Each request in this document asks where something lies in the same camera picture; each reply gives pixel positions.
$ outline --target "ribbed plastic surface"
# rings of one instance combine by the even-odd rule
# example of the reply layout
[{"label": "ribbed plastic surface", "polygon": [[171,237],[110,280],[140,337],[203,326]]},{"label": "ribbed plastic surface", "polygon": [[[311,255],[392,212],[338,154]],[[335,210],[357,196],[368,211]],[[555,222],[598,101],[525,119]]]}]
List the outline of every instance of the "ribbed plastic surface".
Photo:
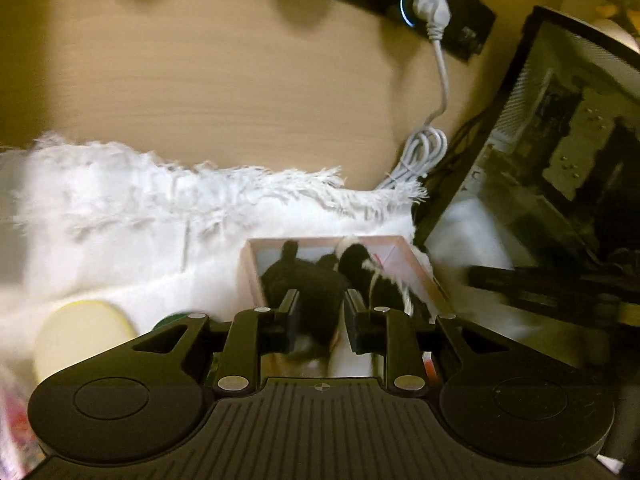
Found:
[{"label": "ribbed plastic surface", "polygon": [[453,440],[419,399],[374,379],[272,379],[221,400],[186,444],[147,463],[97,468],[51,458],[33,480],[600,480],[591,458],[552,468],[493,462]]},{"label": "ribbed plastic surface", "polygon": [[527,85],[530,84],[529,61],[524,63],[518,79],[513,85],[500,117],[495,123],[494,132],[503,136],[508,142],[514,142],[522,125],[527,121],[534,105],[527,101]]},{"label": "ribbed plastic surface", "polygon": [[622,88],[637,99],[640,99],[640,86],[638,85],[640,74],[638,70],[589,40],[585,40],[568,31],[565,31],[565,34],[573,42],[573,47],[578,56],[607,72]]}]

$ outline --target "white fabric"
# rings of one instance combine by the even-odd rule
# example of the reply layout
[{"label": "white fabric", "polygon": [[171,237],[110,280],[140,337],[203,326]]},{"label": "white fabric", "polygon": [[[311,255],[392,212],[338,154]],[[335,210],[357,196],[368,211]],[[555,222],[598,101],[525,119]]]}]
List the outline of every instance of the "white fabric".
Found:
[{"label": "white fabric", "polygon": [[513,269],[535,264],[477,197],[451,204],[426,248],[457,314],[567,364],[582,365],[577,326],[513,308],[500,294],[466,284],[469,266]]},{"label": "white fabric", "polygon": [[231,320],[252,306],[240,264],[248,238],[410,240],[421,196],[415,184],[345,190],[337,170],[185,170],[122,144],[55,136],[5,153],[0,185],[0,360],[22,372],[44,319],[65,303],[109,301],[138,333],[175,312]]}]

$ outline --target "cardboard box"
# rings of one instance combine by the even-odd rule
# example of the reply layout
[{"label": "cardboard box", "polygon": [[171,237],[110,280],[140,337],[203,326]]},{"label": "cardboard box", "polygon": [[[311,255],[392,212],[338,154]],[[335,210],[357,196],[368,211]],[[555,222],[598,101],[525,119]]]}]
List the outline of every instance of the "cardboard box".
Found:
[{"label": "cardboard box", "polygon": [[[384,267],[385,271],[409,285],[412,291],[427,305],[432,316],[451,312],[443,293],[431,274],[428,264],[420,263],[411,246],[401,236],[362,236],[360,242]],[[282,246],[288,239],[298,242],[298,257],[317,261],[331,254],[341,237],[335,238],[253,238],[242,252],[242,263],[255,306],[267,306],[260,277],[270,265],[280,259]],[[356,355],[344,325],[344,314],[340,314],[339,339],[329,362],[330,377],[382,377],[383,361],[380,356]],[[286,359],[281,354],[262,357],[262,378],[287,376]]]},{"label": "cardboard box", "polygon": [[[430,269],[422,266],[411,246],[401,236],[361,236],[361,243],[378,259],[385,271],[409,285],[428,307],[432,316],[451,312]],[[255,306],[267,306],[260,277],[280,259],[287,239],[298,242],[298,257],[312,262],[334,252],[342,238],[252,238],[244,247],[242,259]]]}]

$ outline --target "blue led ring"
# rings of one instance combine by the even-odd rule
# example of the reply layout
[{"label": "blue led ring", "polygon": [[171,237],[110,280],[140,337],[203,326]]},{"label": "blue led ring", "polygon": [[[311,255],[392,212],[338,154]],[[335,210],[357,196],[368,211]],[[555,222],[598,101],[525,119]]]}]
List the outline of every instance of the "blue led ring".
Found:
[{"label": "blue led ring", "polygon": [[404,12],[404,0],[400,0],[400,14],[402,14],[402,19],[409,27],[415,27],[415,23],[412,23],[406,15],[406,12]]}]

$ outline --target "cable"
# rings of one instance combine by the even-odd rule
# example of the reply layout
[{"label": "cable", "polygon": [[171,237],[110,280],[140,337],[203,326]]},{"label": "cable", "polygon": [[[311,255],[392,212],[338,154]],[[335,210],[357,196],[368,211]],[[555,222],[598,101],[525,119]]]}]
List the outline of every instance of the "cable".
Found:
[{"label": "cable", "polygon": [[[485,108],[479,114],[474,115],[458,128],[456,133],[453,135],[453,139],[449,143],[449,153],[447,153],[447,156],[440,163],[441,166],[443,164],[446,166],[447,164],[449,164],[449,162],[452,162],[465,152],[465,150],[469,147],[471,132],[482,120],[482,118],[484,118],[484,115],[487,113],[488,109],[489,108]],[[463,140],[466,140],[465,147],[461,152],[457,153],[456,149]]]},{"label": "cable", "polygon": [[444,28],[449,24],[451,14],[446,0],[414,0],[414,12],[427,22],[427,31],[433,44],[440,77],[442,100],[440,108],[429,115],[423,126],[409,136],[398,165],[377,189],[389,189],[395,187],[397,182],[408,182],[425,177],[447,154],[447,136],[442,130],[431,126],[431,123],[440,117],[449,105],[449,77],[440,40]]}]

